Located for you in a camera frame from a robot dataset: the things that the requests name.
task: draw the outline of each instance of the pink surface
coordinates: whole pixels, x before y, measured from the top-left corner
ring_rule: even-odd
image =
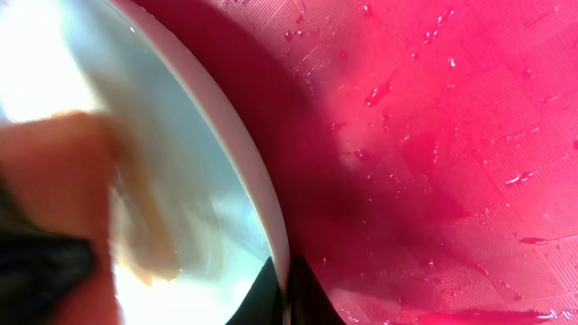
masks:
[[[238,111],[347,323],[578,324],[578,3],[136,2]]]

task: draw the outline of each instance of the black object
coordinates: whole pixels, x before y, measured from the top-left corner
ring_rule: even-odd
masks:
[[[292,260],[283,298],[269,257],[227,325],[281,325],[285,308],[290,310],[291,325],[345,325],[302,257]]]
[[[0,324],[47,324],[66,293],[95,268],[88,240],[30,223],[0,185]]]

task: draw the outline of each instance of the red plastic sheet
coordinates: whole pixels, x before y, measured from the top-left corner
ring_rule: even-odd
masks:
[[[227,94],[347,323],[578,324],[578,2],[136,2]]]

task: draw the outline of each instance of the red tablecloth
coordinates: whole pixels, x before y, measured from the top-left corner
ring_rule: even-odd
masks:
[[[578,324],[578,2],[136,2],[233,103],[347,323]]]

